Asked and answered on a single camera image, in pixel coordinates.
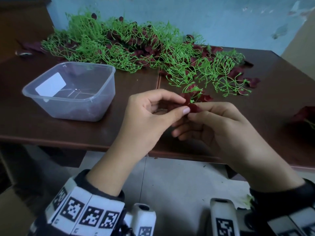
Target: blue wall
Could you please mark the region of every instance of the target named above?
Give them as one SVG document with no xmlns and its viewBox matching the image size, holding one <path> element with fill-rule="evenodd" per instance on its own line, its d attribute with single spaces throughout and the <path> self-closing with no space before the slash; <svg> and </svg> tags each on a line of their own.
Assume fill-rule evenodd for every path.
<svg viewBox="0 0 315 236">
<path fill-rule="evenodd" d="M 170 21 L 184 34 L 197 32 L 210 45 L 272 50 L 281 55 L 315 7 L 315 0 L 52 0 L 48 6 L 58 29 L 65 12 L 99 10 L 102 19 Z"/>
</svg>

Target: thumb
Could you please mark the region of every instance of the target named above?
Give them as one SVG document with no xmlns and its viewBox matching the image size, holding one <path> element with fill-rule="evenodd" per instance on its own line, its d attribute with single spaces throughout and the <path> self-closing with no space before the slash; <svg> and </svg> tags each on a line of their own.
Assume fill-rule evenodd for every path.
<svg viewBox="0 0 315 236">
<path fill-rule="evenodd" d="M 175 108 L 172 111 L 162 115 L 164 122 L 167 124 L 167 128 L 170 127 L 173 123 L 177 122 L 183 116 L 190 112 L 190 108 L 187 106 L 182 106 L 179 108 Z"/>
<path fill-rule="evenodd" d="M 217 133 L 220 132 L 224 122 L 226 121 L 225 117 L 208 111 L 203 111 L 200 113 L 190 113 L 187 117 L 192 122 L 205 124 L 211 127 Z"/>
</svg>

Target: person's left hand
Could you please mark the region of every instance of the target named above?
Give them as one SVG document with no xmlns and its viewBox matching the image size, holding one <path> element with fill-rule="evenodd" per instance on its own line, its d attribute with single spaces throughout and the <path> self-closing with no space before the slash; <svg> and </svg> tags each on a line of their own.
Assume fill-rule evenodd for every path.
<svg viewBox="0 0 315 236">
<path fill-rule="evenodd" d="M 124 148 L 128 155 L 136 160 L 148 154 L 163 132 L 190 112 L 187 106 L 168 113 L 161 112 L 160 109 L 166 109 L 167 101 L 183 104 L 186 100 L 164 89 L 131 95 L 122 126 L 113 145 L 120 149 Z"/>
</svg>

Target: black cuff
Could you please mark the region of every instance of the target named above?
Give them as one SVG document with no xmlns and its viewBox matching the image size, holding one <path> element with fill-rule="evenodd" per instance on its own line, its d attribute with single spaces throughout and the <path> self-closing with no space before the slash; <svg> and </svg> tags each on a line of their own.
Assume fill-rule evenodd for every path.
<svg viewBox="0 0 315 236">
<path fill-rule="evenodd" d="M 123 191 L 120 192 L 119 196 L 118 197 L 115 197 L 115 196 L 112 196 L 112 195 L 109 195 L 109 194 L 106 194 L 102 191 L 100 191 L 99 189 L 97 189 L 96 187 L 92 186 L 86 179 L 86 174 L 88 174 L 90 170 L 89 169 L 86 169 L 86 170 L 83 170 L 81 171 L 77 176 L 76 178 L 74 179 L 74 181 L 77 183 L 77 185 L 79 187 L 81 187 L 82 189 L 90 192 L 91 194 L 94 194 L 94 195 L 99 195 L 101 197 L 104 197 L 104 198 L 107 198 L 107 199 L 113 199 L 113 200 L 118 200 L 118 201 L 122 201 L 124 202 L 125 201 L 125 194 Z"/>
<path fill-rule="evenodd" d="M 292 190 L 261 193 L 250 189 L 250 193 L 254 197 L 253 210 L 267 221 L 310 207 L 315 202 L 315 184 L 306 179 L 304 185 Z"/>
</svg>

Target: person's right hand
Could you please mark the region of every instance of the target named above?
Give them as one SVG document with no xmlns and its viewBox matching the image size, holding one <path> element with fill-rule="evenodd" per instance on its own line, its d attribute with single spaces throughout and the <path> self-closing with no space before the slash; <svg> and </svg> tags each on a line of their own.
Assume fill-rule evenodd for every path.
<svg viewBox="0 0 315 236">
<path fill-rule="evenodd" d="M 209 102 L 196 105 L 203 112 L 189 113 L 188 118 L 174 123 L 174 137 L 182 141 L 190 138 L 202 140 L 213 155 L 221 157 L 223 163 L 242 174 L 251 187 L 260 191 L 278 191 L 303 184 L 303 179 L 295 174 L 233 104 Z M 262 181 L 267 183 L 268 178 L 275 185 L 269 183 L 270 187 L 265 188 L 261 184 Z"/>
</svg>

